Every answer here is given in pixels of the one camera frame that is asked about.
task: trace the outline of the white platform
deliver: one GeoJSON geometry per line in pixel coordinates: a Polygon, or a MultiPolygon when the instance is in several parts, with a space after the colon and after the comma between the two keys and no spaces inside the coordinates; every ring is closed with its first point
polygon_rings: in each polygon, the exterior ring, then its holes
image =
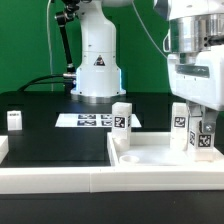
{"type": "Polygon", "coordinates": [[[149,152],[139,159],[138,165],[123,165],[119,164],[108,133],[108,152],[113,166],[1,168],[0,194],[224,189],[222,154],[216,150],[214,162],[189,161],[182,153],[175,159],[172,153],[166,157],[168,142],[169,133],[132,133],[132,146],[135,145],[132,153],[147,149],[149,152]],[[154,159],[148,158],[149,155],[154,155],[154,159]]]}

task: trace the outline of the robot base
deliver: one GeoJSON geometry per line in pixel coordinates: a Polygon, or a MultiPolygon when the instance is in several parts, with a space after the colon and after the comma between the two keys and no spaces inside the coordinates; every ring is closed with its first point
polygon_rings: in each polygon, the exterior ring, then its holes
{"type": "Polygon", "coordinates": [[[71,98],[75,101],[81,101],[85,103],[92,103],[92,104],[98,104],[98,103],[112,103],[117,100],[122,100],[126,97],[126,91],[124,93],[120,93],[116,96],[110,96],[110,97],[93,97],[93,96],[84,96],[81,94],[74,93],[73,90],[71,91],[71,98]]]}

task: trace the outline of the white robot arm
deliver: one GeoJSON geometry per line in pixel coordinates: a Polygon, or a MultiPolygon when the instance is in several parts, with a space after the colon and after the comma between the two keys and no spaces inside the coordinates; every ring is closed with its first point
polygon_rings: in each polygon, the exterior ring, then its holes
{"type": "MultiPolygon", "coordinates": [[[[102,7],[126,6],[132,0],[62,1],[65,3],[65,10],[60,14],[62,19],[58,15],[57,21],[71,21],[77,15],[82,30],[82,63],[76,71],[68,50],[66,54],[67,71],[76,72],[76,85],[71,90],[72,98],[90,103],[107,103],[114,97],[125,95],[126,91],[121,87],[121,70],[116,65],[116,28],[105,18],[102,7]]],[[[59,27],[63,35],[65,30],[60,24],[59,27]]]]}
{"type": "Polygon", "coordinates": [[[155,0],[154,8],[170,24],[164,50],[171,90],[188,100],[190,113],[200,105],[202,131],[214,133],[224,110],[224,1],[155,0]]]}

